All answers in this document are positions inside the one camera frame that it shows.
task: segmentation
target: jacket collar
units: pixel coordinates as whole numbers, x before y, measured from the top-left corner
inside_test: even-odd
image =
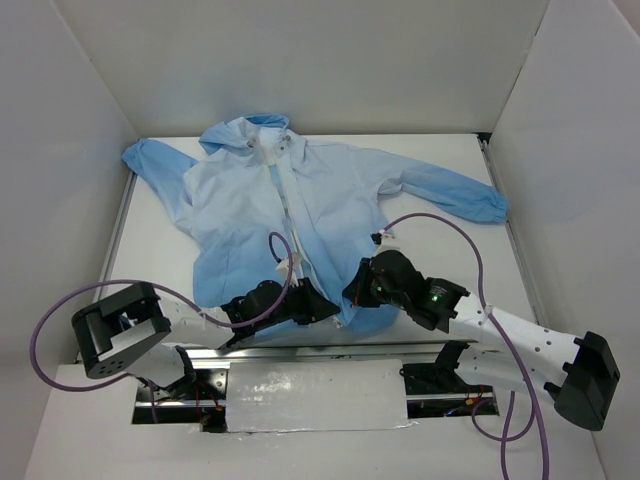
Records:
[[[284,115],[264,114],[240,117],[231,122],[222,122],[207,129],[200,137],[200,145],[212,155],[221,148],[235,150],[246,155],[261,128],[278,128],[283,132],[289,125]]]

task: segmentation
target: blue jacket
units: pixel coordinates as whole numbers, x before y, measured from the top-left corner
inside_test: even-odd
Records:
[[[194,300],[213,307],[279,280],[267,236],[275,230],[303,259],[302,274],[339,305],[355,331],[393,323],[392,307],[363,310],[342,298],[370,235],[386,225],[378,195],[400,190],[479,223],[502,223],[507,201],[493,187],[450,170],[380,150],[307,140],[282,115],[256,115],[208,129],[202,162],[154,140],[123,159],[160,197],[171,220],[200,245]]]

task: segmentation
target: jacket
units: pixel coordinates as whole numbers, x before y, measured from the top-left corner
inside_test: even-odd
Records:
[[[360,259],[374,254],[371,233],[388,223],[379,195],[402,190],[466,220],[505,220],[507,201],[493,187],[380,150],[307,140],[288,123],[282,115],[256,115],[215,125],[200,138],[209,155],[202,162],[155,140],[123,154],[199,244],[193,292],[202,307],[279,280],[267,243],[275,230],[302,256],[302,274],[340,306],[340,322],[357,332],[378,330],[397,311],[354,308],[341,293]]]

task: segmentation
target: light blue shirt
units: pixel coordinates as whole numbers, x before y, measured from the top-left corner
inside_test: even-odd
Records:
[[[123,154],[174,224],[200,245],[193,292],[202,307],[280,280],[267,244],[277,231],[305,259],[304,275],[340,306],[342,323],[378,330],[397,310],[353,308],[342,290],[360,259],[375,252],[370,235],[388,223],[379,195],[402,190],[466,220],[505,220],[507,201],[491,186],[380,150],[307,140],[288,123],[282,115],[256,115],[211,127],[200,137],[209,155],[202,162],[155,140]]]

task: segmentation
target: jacket sleeve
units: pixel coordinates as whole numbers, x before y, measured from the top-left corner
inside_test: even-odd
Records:
[[[197,160],[157,140],[140,140],[125,150],[122,159],[156,192],[171,220],[187,227],[192,203],[183,176]]]
[[[476,223],[503,223],[507,199],[495,188],[465,175],[413,158],[375,149],[350,155],[361,180],[379,195],[400,190]]]

